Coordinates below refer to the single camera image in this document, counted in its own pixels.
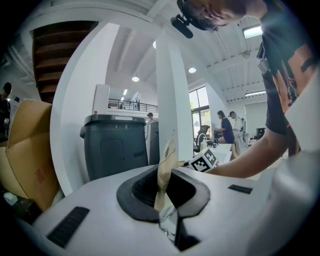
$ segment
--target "white column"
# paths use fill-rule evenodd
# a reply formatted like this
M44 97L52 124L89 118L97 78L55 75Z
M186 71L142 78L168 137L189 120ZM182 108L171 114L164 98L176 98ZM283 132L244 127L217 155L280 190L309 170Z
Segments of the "white column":
M89 181L80 129L92 114L97 84L104 84L119 26L99 23L68 61L54 95L50 144L55 173L67 196Z
M218 118L217 113L222 110L227 117L229 115L228 107L225 105L225 101L219 97L210 84L206 83L205 88L208 95L211 122L216 128L221 128L221 120Z
M186 71L179 45L168 36L166 29L156 40L156 81L160 154L175 132L178 160L190 160L193 133Z

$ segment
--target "brown cardboard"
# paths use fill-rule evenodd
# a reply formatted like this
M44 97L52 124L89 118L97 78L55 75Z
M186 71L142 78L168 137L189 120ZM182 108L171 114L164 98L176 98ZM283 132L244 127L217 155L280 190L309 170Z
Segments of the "brown cardboard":
M59 190L50 148L50 103L24 100L0 149L0 180L5 189L48 209Z

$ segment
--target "crumpled paper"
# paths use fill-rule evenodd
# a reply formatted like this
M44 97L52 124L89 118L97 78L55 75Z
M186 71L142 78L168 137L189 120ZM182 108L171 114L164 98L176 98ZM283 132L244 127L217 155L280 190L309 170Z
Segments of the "crumpled paper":
M154 209L159 213L163 210L166 204L166 191L170 181L171 170L178 166L179 163L176 153L176 145L174 137L172 136L164 147L158 166L158 192L155 197Z

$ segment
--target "wooden stairs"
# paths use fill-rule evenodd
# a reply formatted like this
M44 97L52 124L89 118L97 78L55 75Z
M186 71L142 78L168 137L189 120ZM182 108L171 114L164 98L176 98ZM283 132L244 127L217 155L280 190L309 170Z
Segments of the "wooden stairs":
M82 40L97 26L94 21L68 21L33 32L33 69L41 100L52 103L60 77Z

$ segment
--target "black shirt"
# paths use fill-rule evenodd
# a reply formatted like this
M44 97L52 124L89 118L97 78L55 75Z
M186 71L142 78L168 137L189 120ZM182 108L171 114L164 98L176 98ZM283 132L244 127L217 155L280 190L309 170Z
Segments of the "black shirt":
M264 0L267 13L260 20L262 42L270 71L263 75L267 93L266 127L287 135L289 155L300 151L284 114L311 80L318 56L297 17L278 0Z
M10 103L9 101L5 100L2 101L0 99L0 133L4 134L6 129L5 129L5 119L10 118Z
M221 127L224 129L222 131L223 138L226 143L234 144L235 143L235 136L232 131L232 126L228 118L224 117L221 120Z

